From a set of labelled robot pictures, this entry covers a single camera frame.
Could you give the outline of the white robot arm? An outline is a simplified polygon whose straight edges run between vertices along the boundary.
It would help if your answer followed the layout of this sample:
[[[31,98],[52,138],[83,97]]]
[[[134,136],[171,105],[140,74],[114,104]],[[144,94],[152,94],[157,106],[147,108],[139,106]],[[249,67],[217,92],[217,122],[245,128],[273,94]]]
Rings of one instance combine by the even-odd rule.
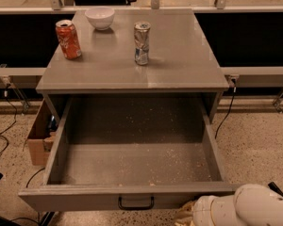
[[[175,226],[283,226],[283,192],[274,183],[246,184],[233,195],[201,196],[175,214]]]

